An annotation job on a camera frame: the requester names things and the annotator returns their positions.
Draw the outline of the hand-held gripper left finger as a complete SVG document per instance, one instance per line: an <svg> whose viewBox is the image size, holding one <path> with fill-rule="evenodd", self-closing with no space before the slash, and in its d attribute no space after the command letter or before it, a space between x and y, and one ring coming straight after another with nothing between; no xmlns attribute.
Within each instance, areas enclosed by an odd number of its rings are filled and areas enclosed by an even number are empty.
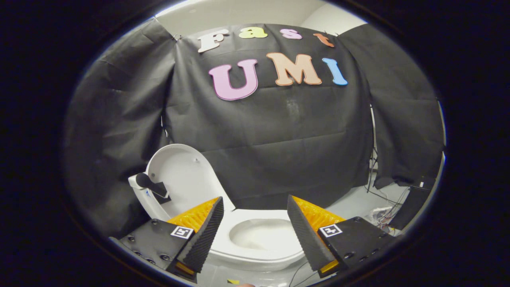
<svg viewBox="0 0 510 287"><path fill-rule="evenodd" d="M185 280L202 272L224 217L222 197L171 218L153 218L119 240L120 250Z"/></svg>

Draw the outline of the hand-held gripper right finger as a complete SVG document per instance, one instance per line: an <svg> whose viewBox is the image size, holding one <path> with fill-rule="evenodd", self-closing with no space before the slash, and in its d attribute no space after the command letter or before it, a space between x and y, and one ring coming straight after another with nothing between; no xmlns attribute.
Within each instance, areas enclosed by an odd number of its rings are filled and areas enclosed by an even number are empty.
<svg viewBox="0 0 510 287"><path fill-rule="evenodd" d="M321 278L380 258L394 241L362 217L344 219L293 195L286 212L306 260Z"/></svg>

